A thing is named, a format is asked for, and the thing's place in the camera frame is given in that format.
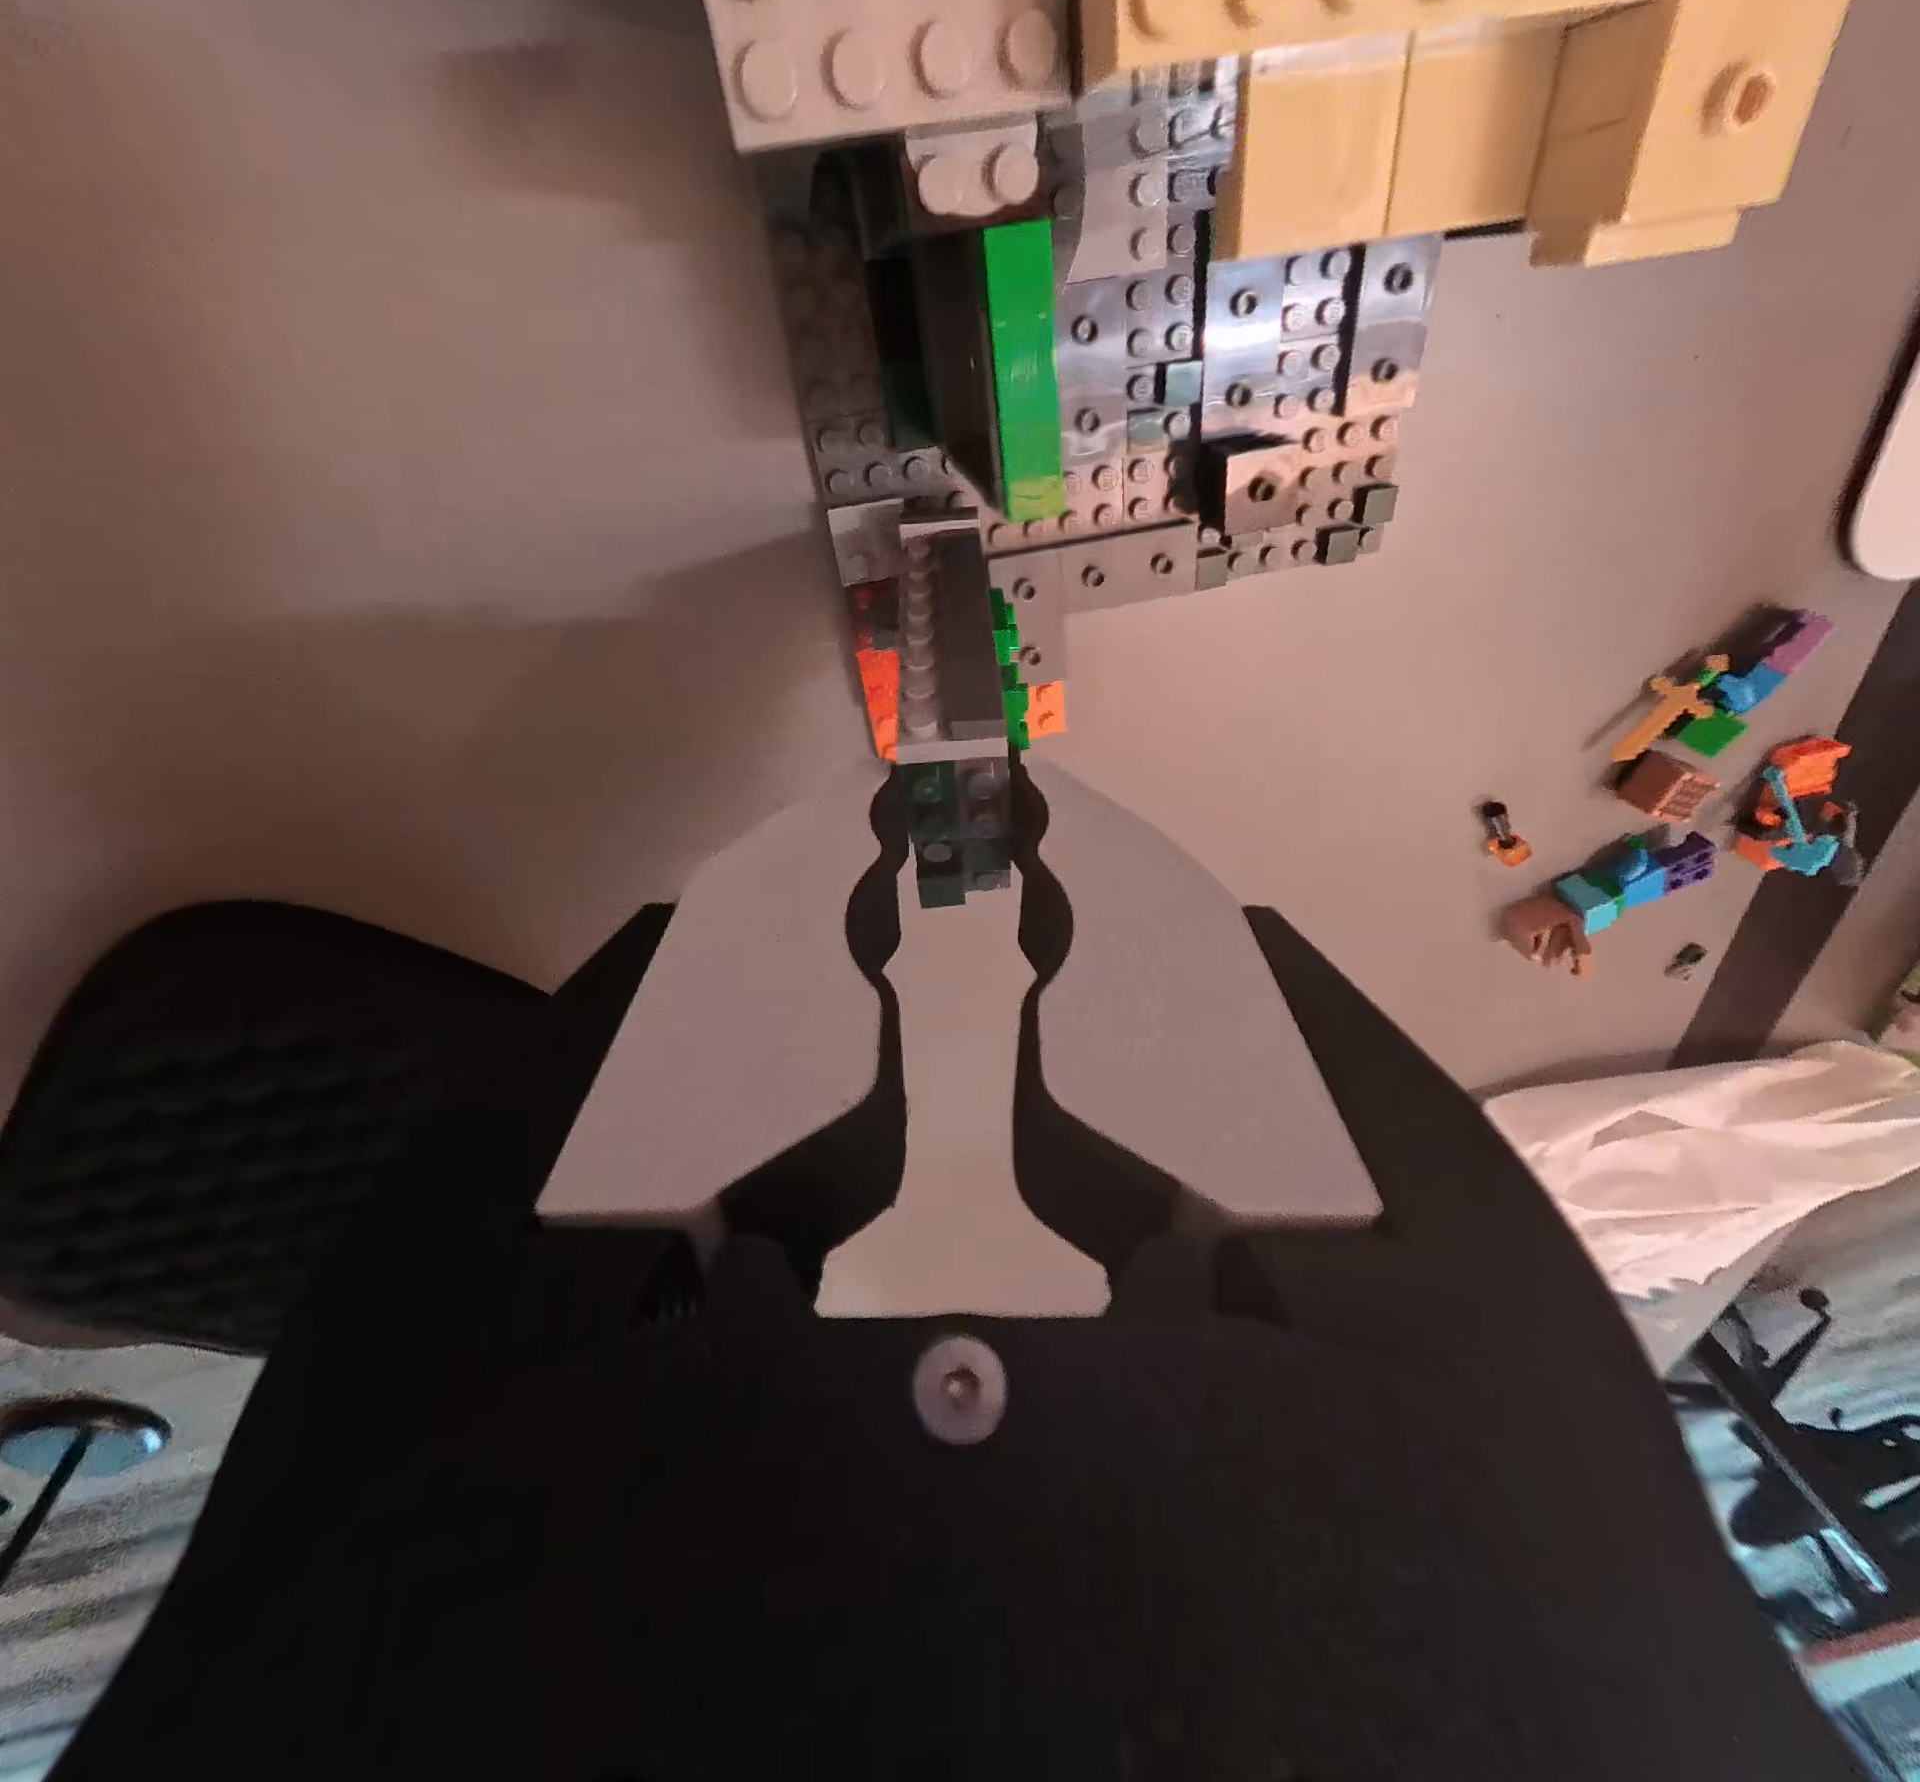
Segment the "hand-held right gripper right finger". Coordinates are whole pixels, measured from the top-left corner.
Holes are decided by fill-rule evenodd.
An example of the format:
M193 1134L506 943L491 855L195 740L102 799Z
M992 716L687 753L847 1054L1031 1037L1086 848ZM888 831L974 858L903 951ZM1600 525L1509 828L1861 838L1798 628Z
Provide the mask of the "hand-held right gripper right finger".
M1244 1222L1362 1224L1379 1194L1267 967L1205 866L1058 763L1021 877L1044 1085Z

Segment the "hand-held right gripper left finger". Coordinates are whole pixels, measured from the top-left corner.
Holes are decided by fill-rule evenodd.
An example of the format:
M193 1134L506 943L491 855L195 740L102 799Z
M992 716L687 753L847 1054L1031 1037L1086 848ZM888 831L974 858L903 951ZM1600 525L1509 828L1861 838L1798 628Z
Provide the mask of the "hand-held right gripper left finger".
M848 912L877 873L877 957L899 943L899 860L873 821L891 766L837 763L702 861L538 1198L553 1224L687 1216L877 1077L880 995Z

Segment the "grey green brick wall piece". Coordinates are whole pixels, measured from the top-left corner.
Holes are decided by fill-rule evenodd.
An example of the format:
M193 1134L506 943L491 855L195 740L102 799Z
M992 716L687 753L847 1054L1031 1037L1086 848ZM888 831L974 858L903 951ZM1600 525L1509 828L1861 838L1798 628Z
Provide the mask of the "grey green brick wall piece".
M924 908L1007 887L1025 747L1018 621L971 515L905 522L898 586L898 778Z

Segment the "black mesh office chair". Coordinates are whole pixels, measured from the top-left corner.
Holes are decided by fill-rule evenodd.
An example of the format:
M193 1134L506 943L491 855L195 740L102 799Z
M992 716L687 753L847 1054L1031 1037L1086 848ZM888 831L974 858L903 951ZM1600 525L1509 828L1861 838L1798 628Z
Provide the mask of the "black mesh office chair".
M308 905L185 905L129 932L5 1121L9 1334L266 1355L421 1123L545 1002Z

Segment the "crumpled white paper bag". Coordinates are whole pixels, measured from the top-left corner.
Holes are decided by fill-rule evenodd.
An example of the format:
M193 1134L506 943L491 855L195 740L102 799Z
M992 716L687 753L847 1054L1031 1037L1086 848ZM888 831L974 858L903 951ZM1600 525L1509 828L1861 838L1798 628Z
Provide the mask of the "crumpled white paper bag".
M1852 1041L1544 1083L1483 1109L1627 1298L1702 1284L1918 1165L1915 1064Z

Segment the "pile of small brick figures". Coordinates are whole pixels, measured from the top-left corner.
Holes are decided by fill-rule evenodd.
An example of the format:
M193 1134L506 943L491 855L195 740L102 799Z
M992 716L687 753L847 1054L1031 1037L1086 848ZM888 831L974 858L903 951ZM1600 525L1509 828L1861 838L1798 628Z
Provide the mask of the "pile of small brick figures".
M1613 745L1607 779L1645 828L1507 905L1500 935L1538 968L1584 977L1597 934L1707 882L1725 858L1763 875L1859 885L1867 869L1859 809L1837 790L1852 748L1835 737L1775 745L1731 819L1702 826L1722 792L1707 763L1749 734L1755 715L1811 662L1831 628L1813 609L1765 609L1690 669L1651 674L1642 711Z

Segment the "black wheeled chair base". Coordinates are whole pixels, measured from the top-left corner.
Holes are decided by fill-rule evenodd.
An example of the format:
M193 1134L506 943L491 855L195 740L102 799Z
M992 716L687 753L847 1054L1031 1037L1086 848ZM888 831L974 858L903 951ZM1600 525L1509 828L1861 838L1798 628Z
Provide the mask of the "black wheeled chair base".
M1793 1650L1821 1650L1844 1636L1912 1629L1918 1620L1918 1420L1915 1409L1851 1424L1831 1406L1823 1420L1780 1409L1834 1324L1823 1289L1803 1286L1811 1322L1771 1351L1739 1303L1730 1303L1667 1378L1678 1416L1721 1409L1752 1459L1748 1484L1722 1518L1726 1541L1748 1551L1797 1551L1821 1592L1761 1592L1763 1615Z

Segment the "white book stand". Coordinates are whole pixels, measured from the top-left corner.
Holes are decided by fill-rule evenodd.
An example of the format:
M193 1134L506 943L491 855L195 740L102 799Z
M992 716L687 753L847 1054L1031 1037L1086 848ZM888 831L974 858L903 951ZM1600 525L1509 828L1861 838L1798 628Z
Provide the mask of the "white book stand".
M1837 524L1844 561L1878 580L1918 580L1918 353L1876 411Z

